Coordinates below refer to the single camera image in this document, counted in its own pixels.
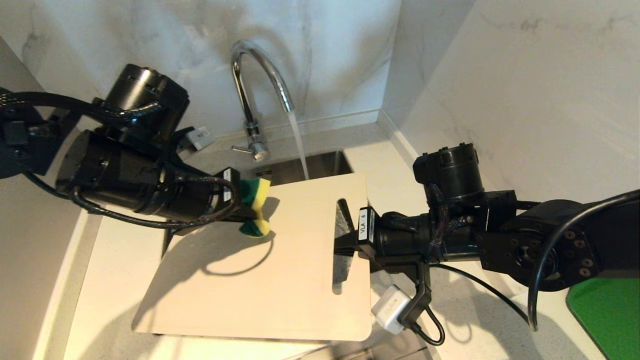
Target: green mat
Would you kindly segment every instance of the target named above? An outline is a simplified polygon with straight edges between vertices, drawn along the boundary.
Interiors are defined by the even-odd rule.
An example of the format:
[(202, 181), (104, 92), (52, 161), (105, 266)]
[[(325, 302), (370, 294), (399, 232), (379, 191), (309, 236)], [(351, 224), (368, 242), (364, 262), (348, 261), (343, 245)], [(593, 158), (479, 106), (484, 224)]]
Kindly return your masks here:
[(591, 279), (566, 302), (607, 358), (640, 359), (640, 279)]

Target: white power adapter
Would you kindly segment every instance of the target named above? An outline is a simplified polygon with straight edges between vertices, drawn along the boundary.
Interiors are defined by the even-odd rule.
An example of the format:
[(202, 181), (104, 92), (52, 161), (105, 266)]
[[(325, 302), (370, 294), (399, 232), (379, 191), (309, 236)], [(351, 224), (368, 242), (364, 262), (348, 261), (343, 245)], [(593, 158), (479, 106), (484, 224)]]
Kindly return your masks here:
[(378, 302), (373, 305), (371, 312), (376, 317), (376, 321), (386, 331), (398, 335), (404, 330), (397, 318), (398, 315), (409, 304), (411, 298), (400, 290), (396, 285), (389, 286), (389, 289), (382, 294)]

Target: chrome faucet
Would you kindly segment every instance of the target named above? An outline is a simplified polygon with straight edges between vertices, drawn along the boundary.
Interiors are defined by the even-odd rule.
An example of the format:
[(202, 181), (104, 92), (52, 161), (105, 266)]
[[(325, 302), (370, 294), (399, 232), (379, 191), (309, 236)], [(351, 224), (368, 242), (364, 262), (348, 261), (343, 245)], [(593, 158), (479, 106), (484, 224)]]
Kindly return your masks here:
[(252, 154), (255, 161), (262, 161), (269, 157), (269, 149), (267, 149), (267, 146), (264, 144), (264, 139), (260, 134), (258, 119), (253, 117), (251, 108), (249, 107), (249, 102), (246, 98), (244, 83), (242, 81), (242, 77), (240, 76), (240, 72), (242, 70), (240, 60), (242, 58), (242, 55), (250, 55), (264, 69), (264, 71), (269, 76), (269, 79), (271, 80), (271, 83), (273, 84), (273, 87), (278, 94), (278, 98), (280, 98), (280, 104), (282, 104), (282, 108), (286, 113), (293, 112), (293, 102), (291, 102), (291, 96), (289, 95), (287, 85), (284, 83), (280, 72), (273, 65), (273, 62), (271, 61), (271, 59), (269, 59), (269, 56), (267, 56), (264, 50), (262, 50), (256, 43), (249, 40), (240, 40), (234, 44), (231, 51), (231, 69), (234, 73), (234, 80), (236, 81), (238, 96), (240, 96), (240, 105), (242, 106), (242, 110), (244, 111), (244, 117), (246, 117), (244, 130), (246, 132), (248, 142), (248, 146), (246, 148), (238, 147), (235, 145), (231, 148), (233, 150)]

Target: sink basin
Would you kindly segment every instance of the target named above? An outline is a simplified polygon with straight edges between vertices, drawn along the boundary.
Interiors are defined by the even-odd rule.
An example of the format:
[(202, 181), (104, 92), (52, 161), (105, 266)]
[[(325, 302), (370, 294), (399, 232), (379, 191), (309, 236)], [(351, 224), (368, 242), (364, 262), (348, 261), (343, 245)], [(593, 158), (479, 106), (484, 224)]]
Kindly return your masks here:
[[(342, 151), (311, 155), (306, 159), (310, 179), (353, 173)], [(241, 171), (240, 177), (241, 179), (263, 177), (271, 180), (272, 186), (276, 186), (303, 181), (305, 174), (300, 159), (296, 158)]]

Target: white marble backsplash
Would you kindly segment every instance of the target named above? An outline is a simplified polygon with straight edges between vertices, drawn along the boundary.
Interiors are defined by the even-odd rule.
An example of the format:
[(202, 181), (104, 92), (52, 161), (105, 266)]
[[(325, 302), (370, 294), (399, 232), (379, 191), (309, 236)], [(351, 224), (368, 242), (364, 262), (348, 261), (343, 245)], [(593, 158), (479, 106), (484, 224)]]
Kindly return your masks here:
[[(183, 126), (242, 131), (230, 70), (236, 40), (261, 45), (299, 120), (381, 108), (399, 0), (5, 0), (0, 36), (49, 92), (104, 97), (126, 63), (170, 76), (190, 94)], [(287, 122), (251, 60), (245, 83), (264, 126)]]
[(405, 0), (396, 33), (383, 113), (418, 153), (473, 142), (526, 200), (640, 187), (637, 0)]

